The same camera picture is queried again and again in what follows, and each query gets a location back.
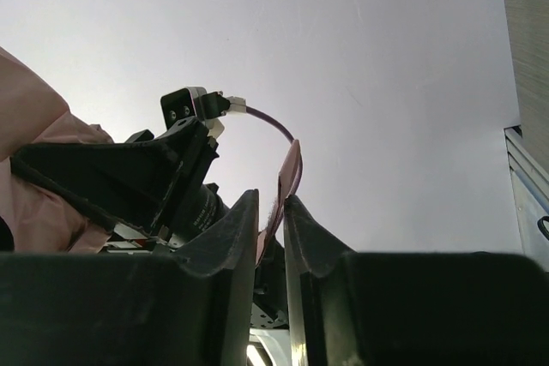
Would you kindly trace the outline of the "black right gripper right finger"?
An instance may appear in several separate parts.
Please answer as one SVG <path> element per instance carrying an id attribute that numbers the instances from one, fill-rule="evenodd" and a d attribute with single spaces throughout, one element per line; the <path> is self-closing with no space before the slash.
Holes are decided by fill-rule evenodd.
<path id="1" fill-rule="evenodd" d="M 522 255 L 350 249 L 284 206 L 296 365 L 545 365 L 548 277 Z"/>

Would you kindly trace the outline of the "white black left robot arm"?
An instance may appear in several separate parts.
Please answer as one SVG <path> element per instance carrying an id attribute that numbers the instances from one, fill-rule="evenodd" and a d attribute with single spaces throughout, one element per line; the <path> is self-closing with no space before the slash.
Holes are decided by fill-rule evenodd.
<path id="1" fill-rule="evenodd" d="M 258 193 L 226 207 L 194 118 L 122 144 L 38 143 L 11 170 L 94 223 L 142 234 L 98 255 L 2 255 L 4 365 L 243 365 L 251 328 L 284 329 L 284 258 L 256 263 Z"/>

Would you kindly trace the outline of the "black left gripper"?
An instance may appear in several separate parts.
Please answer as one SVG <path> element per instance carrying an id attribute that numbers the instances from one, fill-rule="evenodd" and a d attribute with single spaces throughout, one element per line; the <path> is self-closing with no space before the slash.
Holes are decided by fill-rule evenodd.
<path id="1" fill-rule="evenodd" d="M 188 136 L 181 166 L 179 131 Z M 221 219 L 219 187 L 203 182 L 217 147 L 190 117 L 151 141 L 35 143 L 10 161 L 14 175 L 60 195 L 94 223 L 124 224 L 107 241 L 108 253 L 153 253 L 179 249 Z"/>

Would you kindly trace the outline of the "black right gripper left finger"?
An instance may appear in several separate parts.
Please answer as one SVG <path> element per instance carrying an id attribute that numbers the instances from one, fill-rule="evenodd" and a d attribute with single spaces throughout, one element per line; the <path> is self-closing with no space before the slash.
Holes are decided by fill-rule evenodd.
<path id="1" fill-rule="evenodd" d="M 2 254 L 4 365 L 243 365 L 258 193 L 172 253 Z"/>

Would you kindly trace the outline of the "pink folding umbrella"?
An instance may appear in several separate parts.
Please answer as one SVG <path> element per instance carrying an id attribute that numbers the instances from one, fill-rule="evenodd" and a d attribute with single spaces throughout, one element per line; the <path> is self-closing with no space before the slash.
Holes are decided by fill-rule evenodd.
<path id="1" fill-rule="evenodd" d="M 185 87 L 162 97 L 166 131 L 116 143 L 28 66 L 1 54 L 1 247 L 24 252 L 178 249 L 227 214 L 204 178 L 239 97 Z"/>

